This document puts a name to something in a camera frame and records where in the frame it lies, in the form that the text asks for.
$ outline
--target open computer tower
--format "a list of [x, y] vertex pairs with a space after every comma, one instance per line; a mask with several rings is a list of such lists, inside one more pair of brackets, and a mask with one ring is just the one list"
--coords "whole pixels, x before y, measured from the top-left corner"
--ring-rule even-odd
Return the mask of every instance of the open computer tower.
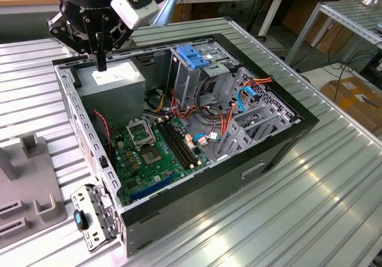
[[127, 256], [267, 173], [318, 122], [223, 35], [54, 61], [95, 184], [72, 195], [90, 252]]

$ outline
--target metal workbench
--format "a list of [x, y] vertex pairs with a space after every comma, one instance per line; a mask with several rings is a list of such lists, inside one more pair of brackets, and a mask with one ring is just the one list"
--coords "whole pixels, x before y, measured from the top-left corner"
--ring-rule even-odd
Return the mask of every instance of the metal workbench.
[[144, 28], [137, 45], [222, 33], [319, 119], [272, 171], [133, 257], [118, 241], [89, 254], [70, 194], [92, 182], [67, 120], [49, 39], [0, 46], [0, 146], [47, 139], [68, 218], [0, 250], [0, 266], [367, 266], [382, 248], [382, 143], [225, 19]]
[[317, 43], [321, 41], [333, 21], [337, 21], [360, 36], [359, 41], [345, 56], [345, 60], [351, 56], [362, 39], [380, 48], [382, 47], [382, 33], [376, 28], [377, 24], [382, 23], [382, 8], [366, 7], [359, 1], [320, 2], [313, 10], [312, 15], [309, 17], [305, 27], [286, 57], [286, 63], [292, 63], [306, 36], [321, 13], [326, 14], [329, 18], [313, 40], [313, 47], [316, 47]]

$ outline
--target red cable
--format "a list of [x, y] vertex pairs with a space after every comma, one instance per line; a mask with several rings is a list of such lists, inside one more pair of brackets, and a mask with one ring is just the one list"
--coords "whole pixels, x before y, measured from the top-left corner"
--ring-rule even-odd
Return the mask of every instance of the red cable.
[[103, 124], [105, 125], [105, 128], [106, 128], [106, 133], [107, 133], [107, 141], [109, 142], [109, 156], [110, 156], [110, 160], [112, 158], [112, 143], [111, 143], [111, 137], [110, 137], [110, 131], [109, 131], [109, 125], [107, 123], [107, 121], [105, 120], [104, 116], [101, 115], [99, 112], [97, 112], [96, 110], [94, 110], [94, 113], [99, 116], [101, 118], [101, 120], [103, 121]]

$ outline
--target motherboard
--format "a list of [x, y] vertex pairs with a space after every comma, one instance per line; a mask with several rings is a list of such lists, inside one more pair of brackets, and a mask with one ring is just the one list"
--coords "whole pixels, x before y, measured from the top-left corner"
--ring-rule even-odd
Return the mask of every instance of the motherboard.
[[174, 117], [154, 123], [136, 121], [113, 137], [122, 204], [131, 204], [210, 164], [196, 145], [190, 148], [186, 135], [184, 125]]

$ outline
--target green circuit board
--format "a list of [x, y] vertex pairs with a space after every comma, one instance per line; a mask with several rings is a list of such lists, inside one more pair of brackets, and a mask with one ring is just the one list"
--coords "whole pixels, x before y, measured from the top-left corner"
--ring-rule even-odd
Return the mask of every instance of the green circuit board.
[[[180, 120], [174, 118], [170, 121], [170, 124], [177, 130], [180, 137], [184, 138], [187, 132]], [[199, 150], [198, 154], [196, 152], [192, 152], [192, 154], [200, 161], [200, 164], [195, 165], [193, 168], [184, 169], [156, 127], [156, 123], [151, 124], [150, 127], [156, 138], [155, 145], [142, 146], [140, 151], [135, 149], [127, 130], [113, 136], [113, 141], [117, 143], [116, 172], [121, 182], [118, 197], [124, 205], [131, 204], [136, 200], [136, 195], [141, 194], [140, 192], [156, 189], [158, 185], [163, 188], [210, 163], [208, 157]], [[147, 164], [147, 161], [154, 160], [157, 161]]]

